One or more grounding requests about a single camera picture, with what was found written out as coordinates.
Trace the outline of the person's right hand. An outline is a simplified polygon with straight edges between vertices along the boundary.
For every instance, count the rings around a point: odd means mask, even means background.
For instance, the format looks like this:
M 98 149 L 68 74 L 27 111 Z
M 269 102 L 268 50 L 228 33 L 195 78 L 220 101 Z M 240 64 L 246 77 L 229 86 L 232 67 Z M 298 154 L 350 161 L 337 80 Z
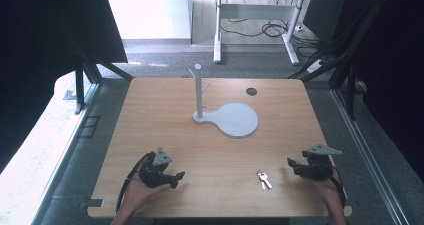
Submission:
M 342 209 L 342 199 L 336 188 L 336 185 L 330 180 L 315 181 L 310 180 L 309 183 L 313 187 L 314 191 L 323 200 L 325 206 L 330 208 Z

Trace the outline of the white desk frame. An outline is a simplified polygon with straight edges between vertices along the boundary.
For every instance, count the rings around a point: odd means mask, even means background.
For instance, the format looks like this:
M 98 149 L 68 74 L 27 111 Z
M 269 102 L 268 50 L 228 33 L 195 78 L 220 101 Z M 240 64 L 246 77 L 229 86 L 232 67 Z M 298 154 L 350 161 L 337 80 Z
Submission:
M 253 20 L 283 20 L 288 22 L 288 30 L 281 35 L 291 63 L 297 65 L 299 59 L 291 43 L 297 26 L 304 0 L 297 0 L 295 5 L 251 5 L 224 4 L 216 0 L 216 28 L 214 36 L 213 61 L 221 62 L 221 20 L 222 19 L 253 19 Z

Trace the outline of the white key stand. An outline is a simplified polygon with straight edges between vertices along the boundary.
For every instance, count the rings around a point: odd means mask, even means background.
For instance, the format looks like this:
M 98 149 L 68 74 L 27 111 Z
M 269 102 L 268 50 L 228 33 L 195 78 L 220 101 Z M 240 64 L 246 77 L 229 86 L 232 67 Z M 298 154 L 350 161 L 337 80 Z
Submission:
M 220 106 L 214 111 L 205 111 L 203 104 L 203 93 L 210 83 L 203 86 L 202 66 L 195 64 L 193 69 L 189 69 L 195 81 L 196 111 L 192 119 L 198 124 L 214 125 L 224 135 L 241 139 L 253 134 L 259 125 L 259 116 L 255 109 L 242 102 L 230 102 Z

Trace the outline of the black curtain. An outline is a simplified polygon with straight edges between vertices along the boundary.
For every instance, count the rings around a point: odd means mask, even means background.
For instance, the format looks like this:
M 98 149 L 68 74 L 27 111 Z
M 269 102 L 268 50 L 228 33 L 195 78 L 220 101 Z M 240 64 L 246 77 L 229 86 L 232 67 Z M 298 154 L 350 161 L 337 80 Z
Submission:
M 84 62 L 126 60 L 109 0 L 0 0 L 0 173 L 58 78 Z
M 312 0 L 314 25 L 336 40 L 368 0 Z M 375 142 L 396 179 L 424 180 L 424 0 L 386 0 L 354 55 L 362 103 L 389 140 Z

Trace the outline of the silver key bunch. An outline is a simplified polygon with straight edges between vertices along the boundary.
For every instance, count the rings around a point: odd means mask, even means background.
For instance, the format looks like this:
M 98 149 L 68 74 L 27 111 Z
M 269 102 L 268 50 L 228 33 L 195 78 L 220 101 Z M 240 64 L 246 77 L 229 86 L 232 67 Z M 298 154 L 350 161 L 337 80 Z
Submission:
M 262 188 L 264 190 L 266 190 L 266 189 L 270 190 L 270 189 L 273 188 L 272 184 L 268 180 L 268 175 L 265 172 L 258 171 L 257 177 L 261 181 Z

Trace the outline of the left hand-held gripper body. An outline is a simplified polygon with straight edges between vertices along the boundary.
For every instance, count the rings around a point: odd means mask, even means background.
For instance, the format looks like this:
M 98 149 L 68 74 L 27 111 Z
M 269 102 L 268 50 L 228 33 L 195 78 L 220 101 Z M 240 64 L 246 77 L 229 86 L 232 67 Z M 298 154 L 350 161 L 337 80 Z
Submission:
M 159 147 L 157 151 L 145 154 L 141 158 L 140 179 L 150 188 L 174 182 L 164 177 L 164 171 L 171 162 L 171 157 L 162 147 Z

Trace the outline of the black metal frame strut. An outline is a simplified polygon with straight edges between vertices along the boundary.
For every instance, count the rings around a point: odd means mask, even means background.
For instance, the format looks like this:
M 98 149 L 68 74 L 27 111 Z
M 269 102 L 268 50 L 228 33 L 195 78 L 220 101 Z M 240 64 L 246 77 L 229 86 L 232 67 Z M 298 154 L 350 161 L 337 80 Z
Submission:
M 84 76 L 91 83 L 99 84 L 102 81 L 97 65 L 100 64 L 127 81 L 133 76 L 114 65 L 114 62 L 126 62 L 126 54 L 121 41 L 96 44 L 100 51 L 88 51 L 74 35 L 69 36 L 69 42 L 76 59 L 75 87 L 76 87 L 76 114 L 80 114 L 86 106 L 84 93 Z
M 289 76 L 289 79 L 300 79 L 306 83 L 335 68 L 328 84 L 331 89 L 338 89 L 345 80 L 348 81 L 345 111 L 352 119 L 355 119 L 353 112 L 356 81 L 356 71 L 353 63 L 354 55 L 385 1 L 368 0 L 345 31 L 336 40 L 315 52 L 299 71 Z M 333 61 L 323 65 L 309 75 L 302 76 L 313 62 L 317 61 L 321 56 L 333 54 L 335 51 L 339 51 L 340 54 Z

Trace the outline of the white power strip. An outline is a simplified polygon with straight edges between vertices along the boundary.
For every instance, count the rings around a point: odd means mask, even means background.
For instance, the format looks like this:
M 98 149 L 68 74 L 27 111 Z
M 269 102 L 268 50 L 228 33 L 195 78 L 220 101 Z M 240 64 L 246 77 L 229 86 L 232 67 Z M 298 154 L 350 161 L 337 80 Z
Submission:
M 326 62 L 324 60 L 318 59 L 317 61 L 315 61 L 312 65 L 310 65 L 307 68 L 307 72 L 308 73 L 313 73 L 316 70 L 318 70 L 319 68 L 321 68 L 323 65 L 325 65 Z

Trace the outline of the aluminium floor rail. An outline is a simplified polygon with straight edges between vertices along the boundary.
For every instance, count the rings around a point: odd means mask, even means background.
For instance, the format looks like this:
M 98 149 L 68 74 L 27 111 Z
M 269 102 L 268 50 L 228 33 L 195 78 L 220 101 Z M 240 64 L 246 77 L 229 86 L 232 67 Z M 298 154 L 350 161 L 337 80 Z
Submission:
M 334 89 L 331 89 L 330 92 L 394 225 L 410 225 L 397 196 L 372 154 L 357 122 L 348 114 L 342 93 Z

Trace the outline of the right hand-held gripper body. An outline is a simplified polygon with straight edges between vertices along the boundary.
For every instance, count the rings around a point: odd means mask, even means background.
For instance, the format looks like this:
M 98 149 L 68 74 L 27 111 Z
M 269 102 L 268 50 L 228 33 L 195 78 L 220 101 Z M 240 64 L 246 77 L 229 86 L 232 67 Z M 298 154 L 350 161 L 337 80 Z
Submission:
M 307 165 L 300 168 L 307 170 L 305 178 L 316 181 L 323 181 L 333 174 L 333 164 L 330 157 L 333 155 L 342 155 L 343 152 L 327 145 L 317 144 L 308 150 L 302 152 Z

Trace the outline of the person's left hand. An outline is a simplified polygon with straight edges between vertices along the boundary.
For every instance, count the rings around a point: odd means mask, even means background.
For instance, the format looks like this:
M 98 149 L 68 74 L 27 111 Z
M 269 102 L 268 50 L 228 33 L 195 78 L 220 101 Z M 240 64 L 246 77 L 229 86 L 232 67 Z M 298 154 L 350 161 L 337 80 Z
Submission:
M 150 188 L 145 185 L 139 178 L 129 180 L 128 187 L 124 193 L 124 198 L 119 209 L 128 215 L 133 215 L 140 210 L 153 196 L 162 193 L 171 186 L 169 184 L 160 185 L 156 188 Z

